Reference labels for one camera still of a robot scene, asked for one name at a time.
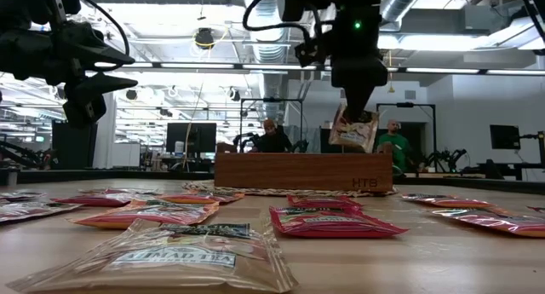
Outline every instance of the person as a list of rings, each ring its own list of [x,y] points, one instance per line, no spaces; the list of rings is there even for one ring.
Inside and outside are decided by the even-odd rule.
[[[291,149],[291,141],[288,136],[278,131],[272,119],[266,119],[263,122],[263,129],[265,135],[254,144],[251,153],[285,153]]]
[[[409,141],[399,133],[399,124],[396,120],[388,120],[387,129],[388,132],[379,137],[377,149],[379,152],[391,150],[393,164],[405,172],[407,171],[407,154],[411,151]]]

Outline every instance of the clear plastic packet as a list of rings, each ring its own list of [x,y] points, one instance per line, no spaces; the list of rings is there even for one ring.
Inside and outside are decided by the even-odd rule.
[[[539,208],[539,207],[528,207],[528,209],[532,209],[534,210],[535,212],[539,212],[539,213],[545,213],[545,208]]]
[[[407,229],[379,221],[350,208],[269,208],[281,233],[310,238],[384,238]]]
[[[159,199],[166,200],[177,204],[213,204],[219,202],[220,204],[227,204],[233,201],[237,201],[244,197],[244,193],[236,192],[201,192],[197,190],[190,190],[185,193],[175,195],[164,195],[158,197]]]
[[[333,128],[330,132],[330,144],[349,147],[362,147],[366,153],[373,152],[378,114],[364,111],[362,122],[353,123],[347,116],[347,105],[341,104],[337,109]]]
[[[525,237],[545,238],[545,219],[499,208],[436,210],[433,214]]]
[[[158,188],[149,189],[149,188],[132,188],[132,187],[106,187],[106,188],[94,188],[90,190],[79,190],[80,193],[138,193],[138,194],[148,194],[148,195],[161,195],[162,192],[159,192]]]
[[[34,199],[45,196],[39,192],[1,192],[0,199],[7,201],[33,201]]]
[[[85,206],[121,207],[132,200],[154,200],[156,197],[147,193],[86,193],[64,199],[51,199],[63,204],[80,204]]]
[[[203,222],[218,211],[219,204],[180,205],[162,200],[132,201],[117,209],[70,222],[97,228],[126,229],[137,218],[151,222],[192,225]]]
[[[288,195],[291,206],[298,208],[346,208],[359,209],[361,204],[350,200],[347,196],[293,196]]]
[[[427,205],[436,205],[445,208],[489,208],[493,204],[477,199],[461,199],[453,195],[427,195],[420,193],[402,194],[405,200],[416,201]]]
[[[54,202],[16,202],[0,204],[0,222],[12,222],[48,216],[77,209],[80,205],[67,205]]]
[[[19,293],[284,293],[297,286],[273,231],[136,220],[77,260],[7,284]]]

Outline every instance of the white wall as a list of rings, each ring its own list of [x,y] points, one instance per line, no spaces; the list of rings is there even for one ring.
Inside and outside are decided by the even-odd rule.
[[[296,98],[300,82],[297,80],[290,80],[289,93],[290,98]],[[410,81],[394,81],[394,92],[389,93],[390,84],[384,87],[376,88],[371,95],[366,109],[369,111],[376,110],[377,103],[398,103],[406,102],[405,91],[415,90],[416,100],[410,101],[413,103],[427,103],[427,89],[422,88],[418,82]],[[304,101],[303,112],[307,119],[308,126],[310,128],[318,128],[324,126],[325,121],[332,122],[336,114],[339,104],[345,101],[341,98],[341,89],[333,88],[329,81],[314,81],[307,93],[307,97]],[[412,123],[425,123],[426,124],[426,145],[431,147],[433,144],[433,126],[432,119],[429,117],[432,115],[432,111],[429,108],[424,108],[423,112],[420,108],[397,108],[397,107],[381,107],[381,119],[379,127],[381,129],[386,128],[387,121],[389,119],[396,119],[399,122],[412,122]],[[286,125],[300,125],[299,113],[293,108],[288,107],[286,110],[285,124]]]
[[[521,162],[514,151],[492,150],[490,125],[518,125],[521,135],[545,130],[544,90],[542,78],[536,77],[449,76],[432,84],[428,98],[438,108],[438,149],[465,148],[473,165],[487,159]],[[523,140],[521,146],[524,161],[539,163],[537,141]],[[530,180],[545,181],[540,170],[528,172]]]
[[[95,156],[93,167],[99,169],[111,169],[113,167],[113,143],[116,139],[116,114],[118,104],[115,93],[104,94],[106,114],[98,121],[95,142]]]

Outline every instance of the computer monitor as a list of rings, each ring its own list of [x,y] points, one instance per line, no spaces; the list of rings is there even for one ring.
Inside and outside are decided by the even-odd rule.
[[[492,149],[520,150],[520,133],[518,126],[490,125]]]
[[[177,141],[186,142],[189,124],[171,123],[167,125],[167,152],[173,153]],[[191,124],[190,140],[187,150],[190,153],[215,153],[216,124]]]

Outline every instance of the table surface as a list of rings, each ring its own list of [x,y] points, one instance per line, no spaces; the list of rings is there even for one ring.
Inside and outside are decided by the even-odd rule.
[[[19,185],[11,190],[70,196],[80,188],[142,187],[179,191],[180,181],[100,180]],[[399,187],[402,193],[457,194],[490,201],[527,215],[527,205],[545,198],[522,193],[457,187]],[[360,198],[364,212],[410,231],[392,239],[297,239],[279,237],[284,256],[300,282],[294,293],[443,293],[503,294],[545,292],[545,240],[524,239],[431,216],[430,207],[387,198]],[[269,205],[286,206],[283,197],[248,196],[222,206],[209,222],[259,222]],[[0,226],[0,294],[5,283],[70,262],[120,234],[71,224],[67,217],[88,216],[88,208],[59,216]]]

